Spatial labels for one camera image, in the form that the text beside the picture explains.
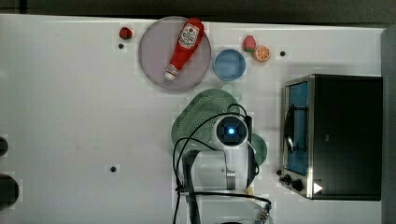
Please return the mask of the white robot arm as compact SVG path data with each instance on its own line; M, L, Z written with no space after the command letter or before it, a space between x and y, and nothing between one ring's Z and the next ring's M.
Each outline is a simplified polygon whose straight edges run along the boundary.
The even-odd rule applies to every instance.
M264 224L271 202L248 192L267 152L252 117L211 120L210 142L181 157L191 224Z

